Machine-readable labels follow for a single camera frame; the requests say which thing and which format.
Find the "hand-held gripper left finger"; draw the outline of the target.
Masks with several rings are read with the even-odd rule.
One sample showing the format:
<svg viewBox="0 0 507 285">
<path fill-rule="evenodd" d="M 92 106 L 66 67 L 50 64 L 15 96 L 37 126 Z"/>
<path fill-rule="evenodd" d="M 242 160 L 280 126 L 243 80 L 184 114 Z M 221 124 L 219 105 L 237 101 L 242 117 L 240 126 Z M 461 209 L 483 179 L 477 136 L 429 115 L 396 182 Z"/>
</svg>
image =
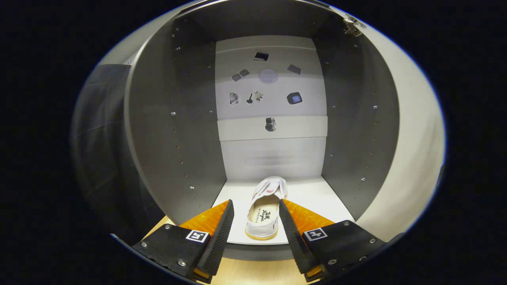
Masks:
<svg viewBox="0 0 507 285">
<path fill-rule="evenodd" d="M 177 277 L 210 284 L 218 272 L 234 216 L 229 199 L 179 226 L 160 226 L 132 249 Z"/>
</svg>

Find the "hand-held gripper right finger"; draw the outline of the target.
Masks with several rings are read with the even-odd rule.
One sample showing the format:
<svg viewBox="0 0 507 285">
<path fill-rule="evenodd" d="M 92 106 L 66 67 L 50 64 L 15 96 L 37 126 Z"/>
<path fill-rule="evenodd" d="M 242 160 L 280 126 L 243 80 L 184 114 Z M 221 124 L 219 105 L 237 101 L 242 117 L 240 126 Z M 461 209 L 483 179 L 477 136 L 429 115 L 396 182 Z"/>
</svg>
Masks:
<svg viewBox="0 0 507 285">
<path fill-rule="evenodd" d="M 308 282 L 341 277 L 387 246 L 351 220 L 333 222 L 288 199 L 280 200 L 279 216 L 297 268 Z"/>
</svg>

